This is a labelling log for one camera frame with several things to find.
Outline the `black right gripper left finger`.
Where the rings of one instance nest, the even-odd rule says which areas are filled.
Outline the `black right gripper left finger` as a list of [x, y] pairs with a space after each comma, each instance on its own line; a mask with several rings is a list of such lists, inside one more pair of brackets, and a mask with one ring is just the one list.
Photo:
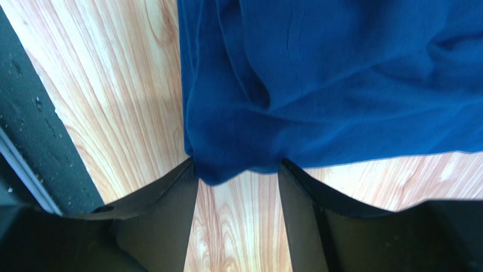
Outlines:
[[2, 271], [183, 271], [198, 191], [188, 159], [90, 214], [1, 207]]

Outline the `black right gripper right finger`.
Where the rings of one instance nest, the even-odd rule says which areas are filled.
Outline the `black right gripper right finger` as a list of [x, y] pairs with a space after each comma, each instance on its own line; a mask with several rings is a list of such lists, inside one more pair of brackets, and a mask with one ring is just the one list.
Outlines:
[[287, 159], [278, 183], [294, 271], [482, 270], [481, 201], [426, 201], [391, 212]]

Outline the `navy blue t shirt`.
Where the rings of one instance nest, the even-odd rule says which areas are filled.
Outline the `navy blue t shirt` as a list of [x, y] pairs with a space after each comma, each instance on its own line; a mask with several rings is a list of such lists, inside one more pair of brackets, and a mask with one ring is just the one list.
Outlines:
[[482, 150], [481, 1], [178, 1], [184, 144], [221, 184]]

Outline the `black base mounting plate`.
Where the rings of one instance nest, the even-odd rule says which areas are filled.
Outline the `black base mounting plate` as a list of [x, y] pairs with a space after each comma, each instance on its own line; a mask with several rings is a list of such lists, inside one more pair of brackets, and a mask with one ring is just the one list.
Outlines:
[[58, 215], [104, 203], [7, 16], [1, 14], [1, 204]]

